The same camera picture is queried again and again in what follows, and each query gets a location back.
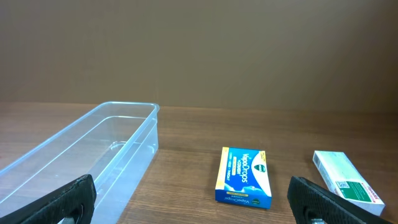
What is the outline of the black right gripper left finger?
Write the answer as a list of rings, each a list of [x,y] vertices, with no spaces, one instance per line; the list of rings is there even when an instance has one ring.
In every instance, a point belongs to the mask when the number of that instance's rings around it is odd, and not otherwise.
[[[90,224],[95,210],[96,189],[85,174],[36,201],[1,218],[4,224]]]

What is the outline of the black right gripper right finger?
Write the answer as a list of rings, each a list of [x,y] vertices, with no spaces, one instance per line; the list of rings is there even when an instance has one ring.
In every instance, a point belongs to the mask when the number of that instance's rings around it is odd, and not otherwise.
[[[287,198],[298,224],[391,224],[304,177],[290,179]]]

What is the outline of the white green caplets box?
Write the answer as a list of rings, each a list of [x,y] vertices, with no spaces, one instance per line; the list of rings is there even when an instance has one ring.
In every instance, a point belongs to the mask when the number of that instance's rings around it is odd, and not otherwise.
[[[315,151],[313,162],[330,192],[374,215],[381,215],[385,208],[384,202],[345,153]]]

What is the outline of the blue VapoDrops box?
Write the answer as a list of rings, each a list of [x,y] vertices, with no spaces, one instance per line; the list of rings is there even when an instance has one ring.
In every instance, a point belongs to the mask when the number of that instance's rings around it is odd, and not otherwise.
[[[215,200],[270,209],[272,193],[266,152],[236,147],[222,148]]]

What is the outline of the clear plastic container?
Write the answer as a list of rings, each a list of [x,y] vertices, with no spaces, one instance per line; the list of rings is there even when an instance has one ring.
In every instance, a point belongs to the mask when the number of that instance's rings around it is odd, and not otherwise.
[[[1,216],[89,174],[92,223],[117,223],[159,145],[155,103],[109,101],[1,171]]]

